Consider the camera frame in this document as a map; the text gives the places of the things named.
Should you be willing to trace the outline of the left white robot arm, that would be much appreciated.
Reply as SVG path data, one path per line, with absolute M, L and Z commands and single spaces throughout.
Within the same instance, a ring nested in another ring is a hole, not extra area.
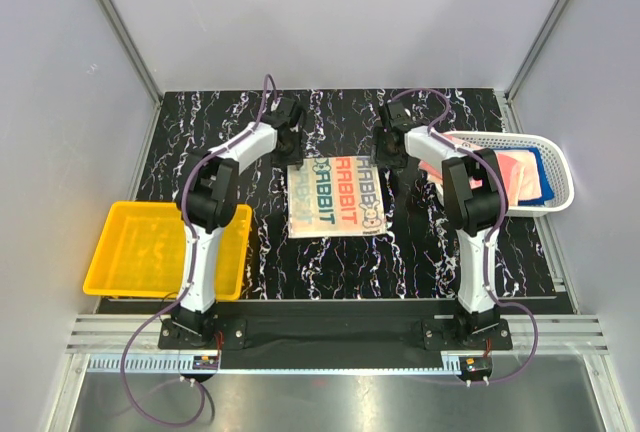
M 186 255 L 171 320 L 193 347 L 206 347 L 215 338 L 215 273 L 223 233 L 238 206 L 239 176 L 264 156 L 275 168 L 299 169 L 305 119 L 305 109 L 297 100 L 281 98 L 232 139 L 196 150 L 184 163 L 176 205 L 184 223 Z

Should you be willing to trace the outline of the blue folded towel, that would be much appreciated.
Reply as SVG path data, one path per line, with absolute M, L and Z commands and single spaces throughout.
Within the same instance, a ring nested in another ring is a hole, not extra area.
M 543 205 L 545 204 L 547 201 L 552 200 L 555 197 L 553 188 L 550 184 L 549 178 L 548 178 L 548 174 L 547 174 L 547 170 L 544 166 L 543 160 L 542 160 L 542 154 L 540 152 L 540 150 L 538 148 L 532 148 L 531 152 L 534 154 L 535 159 L 536 159 L 536 165 L 537 165 L 537 170 L 538 170 L 538 177 L 539 177 L 539 185 L 540 185 L 540 189 L 541 189 L 541 195 L 539 198 L 534 199 L 533 200 L 533 204 L 534 205 Z

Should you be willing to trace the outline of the pink patterned towel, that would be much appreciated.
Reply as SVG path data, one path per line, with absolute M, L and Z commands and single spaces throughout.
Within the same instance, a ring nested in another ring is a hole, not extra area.
M 445 134 L 456 144 L 464 145 L 472 150 L 479 150 L 480 147 L 463 141 L 459 138 L 453 137 L 451 134 Z M 519 179 L 521 178 L 521 167 L 518 162 L 511 156 L 510 152 L 515 149 L 507 149 L 506 151 L 496 151 L 496 158 L 498 160 L 502 181 L 505 186 L 507 199 L 510 206 L 518 205 L 517 196 L 519 189 Z M 428 180 L 434 184 L 442 186 L 442 176 L 436 171 L 430 164 L 421 161 L 419 168 L 427 173 Z

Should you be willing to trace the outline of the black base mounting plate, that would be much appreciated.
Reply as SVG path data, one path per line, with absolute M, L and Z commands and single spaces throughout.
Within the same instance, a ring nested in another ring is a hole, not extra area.
M 442 353 L 480 355 L 513 348 L 507 321 L 461 335 L 452 299 L 220 302 L 201 332 L 163 319 L 164 350 L 221 353 L 223 370 L 251 372 L 427 371 Z

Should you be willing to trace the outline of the white perforated plastic basket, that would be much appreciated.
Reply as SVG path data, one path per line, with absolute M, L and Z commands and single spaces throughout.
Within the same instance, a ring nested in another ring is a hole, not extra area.
M 509 217 L 541 217 L 551 212 L 562 211 L 571 205 L 574 199 L 574 185 L 568 163 L 559 147 L 548 139 L 536 135 L 479 131 L 451 131 L 446 134 L 473 143 L 480 147 L 479 150 L 491 149 L 494 153 L 507 149 L 531 151 L 532 148 L 538 148 L 540 150 L 555 197 L 543 205 L 534 205 L 533 201 L 525 201 L 510 206 L 506 195 Z M 445 136 L 449 142 L 454 143 L 451 138 Z M 464 145 L 456 145 L 472 150 Z

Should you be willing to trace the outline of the yellow plastic tray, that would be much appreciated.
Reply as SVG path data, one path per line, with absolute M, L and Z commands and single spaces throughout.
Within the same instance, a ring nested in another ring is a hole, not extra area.
M 253 210 L 237 206 L 222 236 L 215 293 L 220 301 L 240 297 Z M 186 237 L 177 206 L 168 202 L 120 201 L 111 206 L 83 291 L 90 296 L 165 298 L 181 286 Z

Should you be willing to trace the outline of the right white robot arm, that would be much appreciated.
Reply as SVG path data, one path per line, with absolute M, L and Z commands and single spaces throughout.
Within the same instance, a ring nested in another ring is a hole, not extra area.
M 378 109 L 372 159 L 386 168 L 404 168 L 409 158 L 433 166 L 441 175 L 445 215 L 456 230 L 460 285 L 454 336 L 466 348 L 486 341 L 500 321 L 495 286 L 499 229 L 508 200 L 499 163 L 490 148 L 474 150 L 428 125 L 414 121 L 400 102 Z

